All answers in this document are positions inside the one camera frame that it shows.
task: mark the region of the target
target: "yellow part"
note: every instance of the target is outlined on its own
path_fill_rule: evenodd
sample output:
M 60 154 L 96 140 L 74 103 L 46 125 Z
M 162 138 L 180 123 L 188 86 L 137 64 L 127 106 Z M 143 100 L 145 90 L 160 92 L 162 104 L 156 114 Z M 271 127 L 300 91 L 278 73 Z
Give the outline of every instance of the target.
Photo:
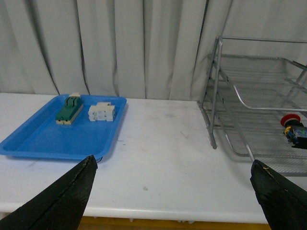
M 290 129 L 291 129 L 291 126 L 288 126 L 288 127 L 287 127 L 287 128 L 284 130 L 284 132 L 283 132 L 283 133 L 287 135 L 287 134 L 288 134 L 288 132 L 290 131 Z
M 119 226 L 130 226 L 134 229 L 159 228 L 159 229 L 204 229 L 204 230 L 270 230 L 268 224 L 251 224 L 251 223 L 229 223 L 229 222 L 201 222 L 193 223 L 178 222 L 176 220 L 156 220 L 156 219 L 133 219 L 127 218 L 105 218 L 105 217 L 82 217 L 80 227 L 90 225 L 112 225 L 118 226 L 112 229 L 123 229 Z

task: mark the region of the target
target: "rack shelf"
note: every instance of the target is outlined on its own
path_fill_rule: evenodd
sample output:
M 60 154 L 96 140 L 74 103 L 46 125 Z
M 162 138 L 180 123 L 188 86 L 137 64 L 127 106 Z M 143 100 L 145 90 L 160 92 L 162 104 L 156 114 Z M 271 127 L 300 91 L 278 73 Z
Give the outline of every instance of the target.
M 280 125 L 288 113 L 300 115 L 307 125 L 307 68 L 279 57 L 222 55 L 222 44 L 217 37 L 199 103 L 213 148 L 218 122 L 235 154 L 258 159 L 283 175 L 307 175 L 307 149 L 292 148 Z M 210 118 L 204 102 L 210 103 Z

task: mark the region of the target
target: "metal rack leg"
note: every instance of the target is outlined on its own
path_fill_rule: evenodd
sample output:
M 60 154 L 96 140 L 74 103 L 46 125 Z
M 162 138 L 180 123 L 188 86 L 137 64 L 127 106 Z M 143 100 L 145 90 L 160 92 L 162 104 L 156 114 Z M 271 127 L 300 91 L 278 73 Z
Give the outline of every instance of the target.
M 214 135 L 212 135 L 212 134 L 209 132 L 210 120 L 209 120 L 208 114 L 207 114 L 206 111 L 204 110 L 203 104 L 202 104 L 200 101 L 197 101 L 197 105 L 198 105 L 198 107 L 199 107 L 200 110 L 201 110 L 201 114 L 202 114 L 202 116 L 203 116 L 203 119 L 205 120 L 207 129 L 208 129 L 208 133 L 209 133 L 209 139 L 210 139 L 211 146 L 212 146 L 213 149 L 216 149 L 217 146 L 216 146 L 216 142 L 215 142 Z
M 211 120 L 210 120 L 210 127 L 209 127 L 209 136 L 213 137 L 212 142 L 214 142 L 215 146 L 216 146 L 216 142 L 215 142 L 214 135 L 213 135 L 213 128 L 214 128 L 214 118 L 215 118 L 215 110 L 216 110 L 217 89 L 218 89 L 219 74 L 220 74 L 220 67 L 221 67 L 222 47 L 223 47 L 222 37 L 217 37 L 217 39 L 218 39 L 218 56 L 217 56 L 217 64 L 216 64 L 216 70 L 215 70 L 212 113 L 211 113 Z
M 207 72 L 207 80 L 205 82 L 205 87 L 204 87 L 204 91 L 205 91 L 205 94 L 203 96 L 203 100 L 202 100 L 202 106 L 205 102 L 205 98 L 206 98 L 206 95 L 207 95 L 207 90 L 208 90 L 208 85 L 209 85 L 209 82 L 210 82 L 210 79 L 211 79 L 211 75 L 212 75 L 212 69 L 213 69 L 213 62 L 214 62 L 214 59 L 215 59 L 215 54 L 216 54 L 216 50 L 217 50 L 217 44 L 218 44 L 218 37 L 215 39 L 215 42 L 214 42 L 214 46 L 213 46 L 213 51 L 212 51 L 212 55 L 211 55 L 211 59 L 210 59 L 210 68 Z

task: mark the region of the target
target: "yellow floor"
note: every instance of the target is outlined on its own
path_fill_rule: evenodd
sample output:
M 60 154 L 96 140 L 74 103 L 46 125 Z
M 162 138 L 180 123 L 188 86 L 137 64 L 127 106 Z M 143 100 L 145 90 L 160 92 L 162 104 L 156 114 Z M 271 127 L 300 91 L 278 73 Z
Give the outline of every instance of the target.
M 175 220 L 134 219 L 126 218 L 93 218 L 83 217 L 78 230 L 270 230 L 268 224 L 218 223 L 196 221 L 178 222 Z

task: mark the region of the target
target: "white curtain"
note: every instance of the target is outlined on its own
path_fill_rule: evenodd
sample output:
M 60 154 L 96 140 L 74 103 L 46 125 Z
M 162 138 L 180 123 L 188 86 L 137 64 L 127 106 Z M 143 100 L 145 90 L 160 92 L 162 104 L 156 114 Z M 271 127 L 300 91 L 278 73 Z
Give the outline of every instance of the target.
M 0 0 L 0 92 L 198 100 L 217 35 L 307 40 L 306 0 Z M 225 53 L 307 64 L 306 45 Z

